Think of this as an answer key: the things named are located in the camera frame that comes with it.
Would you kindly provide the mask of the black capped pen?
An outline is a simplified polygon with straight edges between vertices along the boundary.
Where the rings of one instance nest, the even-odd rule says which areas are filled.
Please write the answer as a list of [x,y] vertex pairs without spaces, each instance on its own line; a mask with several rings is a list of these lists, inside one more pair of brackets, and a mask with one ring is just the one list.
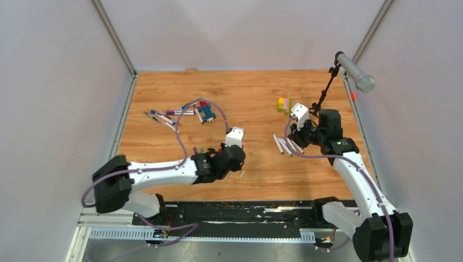
[[291,140],[289,140],[288,138],[286,138],[286,141],[287,141],[287,144],[289,145],[289,147],[294,151],[296,152],[296,148],[294,147],[294,145],[292,144]]

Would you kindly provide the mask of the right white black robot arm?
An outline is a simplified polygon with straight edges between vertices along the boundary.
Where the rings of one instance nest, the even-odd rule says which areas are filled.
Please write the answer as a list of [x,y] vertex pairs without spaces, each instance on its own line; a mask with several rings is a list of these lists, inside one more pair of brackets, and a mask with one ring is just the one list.
[[301,148],[319,146],[320,158],[326,158],[341,175],[354,196],[359,214],[336,197],[321,198],[315,201],[316,209],[311,214],[314,225],[325,228],[331,223],[344,232],[361,261],[406,257],[413,229],[411,216],[399,212],[380,191],[355,142],[343,136],[340,113],[321,110],[318,119],[318,124],[314,124],[309,109],[296,104],[284,129],[285,141]]

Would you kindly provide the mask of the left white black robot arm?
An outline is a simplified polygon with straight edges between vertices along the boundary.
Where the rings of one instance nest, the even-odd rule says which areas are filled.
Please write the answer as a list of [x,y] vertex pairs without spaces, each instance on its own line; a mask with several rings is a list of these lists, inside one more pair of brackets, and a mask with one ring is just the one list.
[[237,145],[194,154],[186,161],[137,163],[128,162],[124,155],[116,156],[92,175],[96,211],[126,210],[153,225],[162,225],[167,220],[164,200],[159,194],[145,193],[145,188],[212,183],[229,172],[240,171],[245,158],[244,150]]

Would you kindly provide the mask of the white pen body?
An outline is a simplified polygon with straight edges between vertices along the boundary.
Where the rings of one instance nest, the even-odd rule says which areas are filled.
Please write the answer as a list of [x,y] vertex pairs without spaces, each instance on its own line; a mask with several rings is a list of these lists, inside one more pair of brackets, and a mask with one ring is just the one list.
[[277,137],[274,133],[272,134],[272,136],[273,136],[273,139],[274,139],[274,141],[275,141],[275,143],[276,143],[276,146],[277,146],[277,148],[278,148],[280,154],[284,154],[284,150],[283,150],[283,148],[282,148],[282,145],[281,145],[280,142],[279,142],[278,137]]

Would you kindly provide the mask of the red capped short pen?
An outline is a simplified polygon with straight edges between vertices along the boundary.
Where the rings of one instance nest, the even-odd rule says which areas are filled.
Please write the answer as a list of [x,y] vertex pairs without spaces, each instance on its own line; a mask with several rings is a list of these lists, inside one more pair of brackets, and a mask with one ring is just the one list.
[[298,151],[301,153],[301,154],[304,154],[304,150],[298,146],[297,144],[294,144],[294,146],[298,149]]

